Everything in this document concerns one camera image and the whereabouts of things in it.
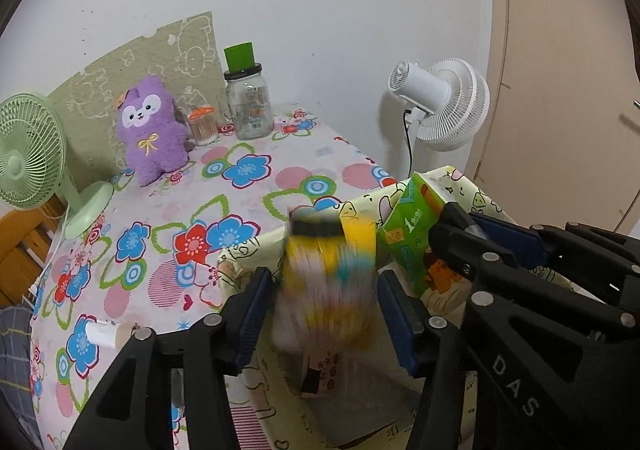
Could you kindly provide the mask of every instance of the fan base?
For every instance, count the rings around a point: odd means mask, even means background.
[[[69,218],[65,228],[65,239],[75,239],[89,229],[107,207],[112,195],[113,185],[105,181],[92,183],[85,188],[80,194],[84,204]]]

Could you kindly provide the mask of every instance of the white paper roll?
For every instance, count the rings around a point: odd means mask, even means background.
[[[124,347],[135,328],[133,324],[112,324],[98,320],[86,323],[86,337],[95,345],[118,349]]]

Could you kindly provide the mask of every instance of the floral tablecloth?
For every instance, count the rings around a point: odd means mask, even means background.
[[[178,172],[140,188],[125,170],[104,213],[66,240],[38,290],[33,315],[33,403],[45,448],[61,449],[116,350],[89,343],[98,319],[135,322],[158,333],[187,329],[223,305],[235,286],[217,269],[223,251],[255,252],[297,207],[324,209],[395,183],[389,174],[302,109],[276,117],[266,138],[221,136],[190,153]],[[230,382],[245,449],[268,449],[243,382]],[[174,442],[186,442],[172,408]]]

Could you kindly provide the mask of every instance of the black power cord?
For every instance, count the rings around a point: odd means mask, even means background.
[[[411,142],[409,141],[409,127],[406,124],[405,117],[410,114],[409,109],[405,109],[402,114],[402,126],[404,126],[404,138],[406,139],[406,147],[409,150],[409,174],[407,177],[411,177],[412,168],[414,167],[414,154],[411,152]]]

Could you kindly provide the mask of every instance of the yellow bow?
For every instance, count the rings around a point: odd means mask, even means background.
[[[146,138],[146,140],[140,140],[138,142],[138,146],[140,148],[146,148],[145,156],[149,155],[149,149],[150,148],[152,148],[153,150],[158,150],[158,148],[156,146],[154,146],[154,144],[153,144],[153,142],[155,140],[157,140],[158,138],[159,138],[159,136],[154,132],[151,136]]]

